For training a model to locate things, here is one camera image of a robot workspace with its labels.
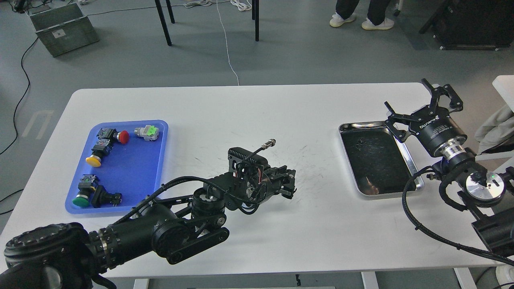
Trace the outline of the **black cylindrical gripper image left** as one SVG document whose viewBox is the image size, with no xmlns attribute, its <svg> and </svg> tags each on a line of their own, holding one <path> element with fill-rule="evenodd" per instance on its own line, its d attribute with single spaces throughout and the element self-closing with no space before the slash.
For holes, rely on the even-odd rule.
<svg viewBox="0 0 514 289">
<path fill-rule="evenodd" d="M 297 170 L 287 166 L 271 167 L 267 159 L 241 147 L 230 148 L 228 160 L 232 175 L 229 177 L 231 188 L 224 195 L 226 209 L 251 215 L 274 195 L 294 197 Z"/>
</svg>

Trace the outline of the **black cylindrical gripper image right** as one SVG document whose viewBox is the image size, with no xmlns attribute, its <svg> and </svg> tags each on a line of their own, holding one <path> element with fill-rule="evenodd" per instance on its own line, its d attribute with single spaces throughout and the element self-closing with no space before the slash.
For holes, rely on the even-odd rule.
<svg viewBox="0 0 514 289">
<path fill-rule="evenodd" d="M 464 109 L 464 102 L 450 84 L 434 87 L 425 78 L 422 79 L 422 84 L 431 95 L 430 103 L 422 108 L 422 121 L 418 111 L 410 115 L 397 114 L 386 101 L 384 105 L 390 115 L 384 124 L 400 143 L 405 143 L 409 136 L 415 135 L 431 157 L 439 157 L 443 155 L 440 147 L 444 143 L 453 139 L 462 145 L 467 140 L 467 135 L 450 117 L 451 113 Z M 395 123 L 409 128 L 399 130 Z"/>
</svg>

